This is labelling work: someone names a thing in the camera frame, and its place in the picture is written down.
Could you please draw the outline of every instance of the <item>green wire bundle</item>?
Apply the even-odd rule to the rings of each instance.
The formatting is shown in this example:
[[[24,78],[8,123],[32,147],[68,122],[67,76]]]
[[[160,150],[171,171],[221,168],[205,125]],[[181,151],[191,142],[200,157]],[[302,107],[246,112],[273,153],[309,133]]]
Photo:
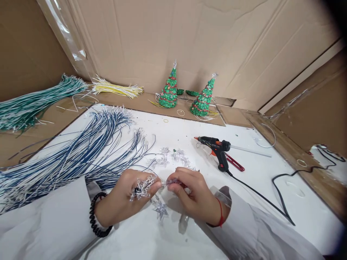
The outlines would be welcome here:
[[[24,130],[37,123],[37,115],[43,115],[50,105],[84,90],[83,80],[64,74],[55,87],[0,102],[0,130]]]

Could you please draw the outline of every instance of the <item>clear plastic star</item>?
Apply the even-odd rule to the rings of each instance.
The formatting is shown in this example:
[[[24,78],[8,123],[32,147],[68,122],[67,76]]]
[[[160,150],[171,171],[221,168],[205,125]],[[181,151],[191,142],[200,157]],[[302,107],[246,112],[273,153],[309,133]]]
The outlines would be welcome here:
[[[176,152],[178,153],[179,157],[183,157],[185,155],[185,151],[181,149],[176,150]]]
[[[157,208],[154,209],[154,211],[158,212],[158,218],[162,220],[164,215],[169,215],[166,211],[166,204],[163,204],[161,201],[158,201],[155,205]]]
[[[161,152],[162,154],[167,155],[168,153],[170,153],[170,150],[169,150],[168,147],[163,147],[163,148],[160,149],[160,152]]]
[[[184,157],[184,156],[181,157],[181,161],[182,161],[182,164],[183,164],[184,167],[190,168],[190,161],[188,160],[187,157]]]
[[[180,160],[180,155],[178,154],[178,152],[173,152],[171,157],[172,157],[172,159],[174,161],[179,161]]]
[[[156,158],[154,159],[149,159],[148,160],[148,167],[152,167],[153,169],[155,168],[155,166],[158,164],[158,160]]]
[[[159,159],[159,164],[163,165],[164,167],[166,167],[168,163],[170,162],[167,160],[166,156],[163,156],[161,159]]]

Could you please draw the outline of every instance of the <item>white sleeve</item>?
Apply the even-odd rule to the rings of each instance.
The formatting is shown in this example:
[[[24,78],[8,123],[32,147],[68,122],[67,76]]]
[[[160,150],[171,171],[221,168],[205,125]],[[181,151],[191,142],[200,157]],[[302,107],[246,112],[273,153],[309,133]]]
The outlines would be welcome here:
[[[1,215],[0,259],[73,258],[96,238],[89,208],[89,194],[81,177]]]
[[[220,191],[231,198],[230,214],[221,228],[210,229],[231,259],[324,260],[310,242],[274,216],[249,205],[228,187]]]

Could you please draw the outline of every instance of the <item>cardboard box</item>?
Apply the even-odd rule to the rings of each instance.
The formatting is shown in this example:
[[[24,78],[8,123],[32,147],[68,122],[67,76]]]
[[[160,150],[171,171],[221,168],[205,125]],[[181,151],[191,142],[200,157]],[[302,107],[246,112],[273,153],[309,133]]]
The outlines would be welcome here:
[[[0,101],[57,85],[75,74],[35,1],[0,2]]]
[[[338,38],[318,1],[38,2],[65,21],[90,76],[158,92],[177,59],[179,88],[200,91],[218,72],[214,96],[248,110],[258,110]]]
[[[303,93],[271,120],[306,152],[313,145],[325,144],[347,157],[346,54],[346,50],[339,52],[265,113],[278,113]]]

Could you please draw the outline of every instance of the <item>person's right hand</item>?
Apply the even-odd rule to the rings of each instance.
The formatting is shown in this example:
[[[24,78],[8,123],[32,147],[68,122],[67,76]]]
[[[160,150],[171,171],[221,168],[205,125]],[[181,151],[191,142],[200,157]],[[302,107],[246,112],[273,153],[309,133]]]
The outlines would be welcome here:
[[[221,219],[220,205],[207,187],[202,174],[187,168],[177,167],[176,171],[167,180],[171,181],[173,179],[179,180],[182,184],[173,183],[168,186],[168,190],[178,196],[188,215],[212,226],[218,226]],[[192,191],[189,195],[185,192],[185,187]],[[221,202],[221,206],[225,221],[229,215],[230,208],[223,202]]]

